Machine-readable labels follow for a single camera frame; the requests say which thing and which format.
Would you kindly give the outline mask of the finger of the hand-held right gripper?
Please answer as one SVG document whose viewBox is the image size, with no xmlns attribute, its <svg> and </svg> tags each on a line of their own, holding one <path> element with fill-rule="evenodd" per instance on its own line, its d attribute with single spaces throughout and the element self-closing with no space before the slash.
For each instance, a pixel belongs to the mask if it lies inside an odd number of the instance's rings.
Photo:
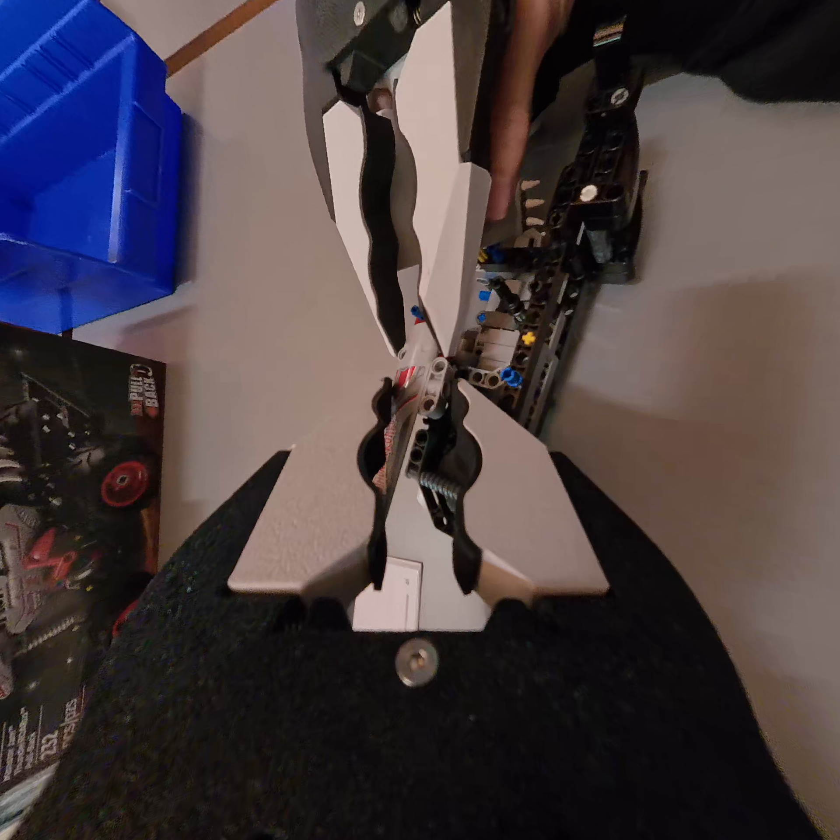
<svg viewBox="0 0 840 840">
<path fill-rule="evenodd" d="M 392 214 L 397 163 L 393 102 L 371 109 L 368 98 L 337 100 L 322 128 L 332 214 L 385 345 L 397 356 L 406 342 L 398 279 L 400 239 Z"/>
<path fill-rule="evenodd" d="M 413 154 L 418 298 L 441 350 L 455 350 L 475 282 L 490 174 L 459 151 L 454 12 L 445 3 L 415 33 L 395 87 Z"/>
</svg>

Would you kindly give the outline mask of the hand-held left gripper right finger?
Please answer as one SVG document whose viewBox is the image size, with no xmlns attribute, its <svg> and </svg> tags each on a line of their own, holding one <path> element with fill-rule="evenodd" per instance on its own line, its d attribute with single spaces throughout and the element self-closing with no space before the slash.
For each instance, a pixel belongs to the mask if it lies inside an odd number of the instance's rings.
<svg viewBox="0 0 840 840">
<path fill-rule="evenodd" d="M 478 476 L 463 496 L 466 536 L 480 550 L 473 591 L 483 601 L 603 595 L 608 581 L 548 449 L 473 385 L 465 431 Z"/>
</svg>

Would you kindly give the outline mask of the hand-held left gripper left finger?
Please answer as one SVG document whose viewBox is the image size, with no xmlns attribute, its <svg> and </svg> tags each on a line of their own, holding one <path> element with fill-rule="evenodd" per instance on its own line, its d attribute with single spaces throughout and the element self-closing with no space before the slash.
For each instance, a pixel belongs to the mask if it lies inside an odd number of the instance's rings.
<svg viewBox="0 0 840 840">
<path fill-rule="evenodd" d="M 352 601 L 382 587 L 388 501 L 373 479 L 392 390 L 390 378 L 377 381 L 290 451 L 228 578 L 232 592 Z"/>
</svg>

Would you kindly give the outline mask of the toy truck chassis model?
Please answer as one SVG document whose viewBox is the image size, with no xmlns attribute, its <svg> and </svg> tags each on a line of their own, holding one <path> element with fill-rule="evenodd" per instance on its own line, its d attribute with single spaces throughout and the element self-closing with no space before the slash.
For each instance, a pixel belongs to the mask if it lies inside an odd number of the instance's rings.
<svg viewBox="0 0 840 840">
<path fill-rule="evenodd" d="M 635 114 L 644 68 L 618 38 L 597 40 L 592 61 L 574 158 L 559 169 L 547 165 L 554 147 L 538 148 L 541 176 L 522 180 L 514 192 L 520 232 L 477 248 L 453 347 L 434 357 L 418 399 L 424 420 L 406 475 L 418 484 L 435 528 L 448 536 L 467 490 L 450 406 L 457 384 L 470 384 L 539 435 L 595 292 L 635 279 L 648 176 L 639 168 Z"/>
</svg>

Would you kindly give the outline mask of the person's right hand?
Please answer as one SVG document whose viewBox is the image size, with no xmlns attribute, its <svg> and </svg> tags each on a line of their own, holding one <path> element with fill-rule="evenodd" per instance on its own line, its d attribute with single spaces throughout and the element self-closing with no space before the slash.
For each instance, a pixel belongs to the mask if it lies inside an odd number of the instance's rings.
<svg viewBox="0 0 840 840">
<path fill-rule="evenodd" d="M 486 220 L 506 216 L 529 139 L 542 59 L 567 29 L 573 1 L 517 1 L 490 121 L 490 192 Z"/>
</svg>

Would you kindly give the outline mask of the building instruction booklet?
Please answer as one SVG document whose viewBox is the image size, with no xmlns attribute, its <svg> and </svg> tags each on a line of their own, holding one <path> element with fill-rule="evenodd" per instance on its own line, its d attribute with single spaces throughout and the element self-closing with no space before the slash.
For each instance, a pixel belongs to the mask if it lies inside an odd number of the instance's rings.
<svg viewBox="0 0 840 840">
<path fill-rule="evenodd" d="M 419 628 L 423 564 L 389 557 L 381 588 L 369 584 L 353 603 L 355 632 L 413 632 Z"/>
</svg>

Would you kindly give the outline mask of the black toy set box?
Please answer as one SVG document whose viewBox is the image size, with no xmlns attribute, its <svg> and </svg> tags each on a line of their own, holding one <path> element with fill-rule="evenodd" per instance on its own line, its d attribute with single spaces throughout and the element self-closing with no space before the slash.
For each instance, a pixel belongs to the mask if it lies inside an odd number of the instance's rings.
<svg viewBox="0 0 840 840">
<path fill-rule="evenodd" d="M 1 825 L 78 729 L 159 568 L 165 365 L 1 329 Z"/>
</svg>

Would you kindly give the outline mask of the blue plastic bin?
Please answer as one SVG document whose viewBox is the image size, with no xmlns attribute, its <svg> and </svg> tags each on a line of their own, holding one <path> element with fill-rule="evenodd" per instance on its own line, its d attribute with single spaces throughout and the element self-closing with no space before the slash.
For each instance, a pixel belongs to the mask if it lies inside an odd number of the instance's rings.
<svg viewBox="0 0 840 840">
<path fill-rule="evenodd" d="M 61 333 L 175 289 L 182 111 L 99 2 L 1 3 L 1 320 Z"/>
</svg>

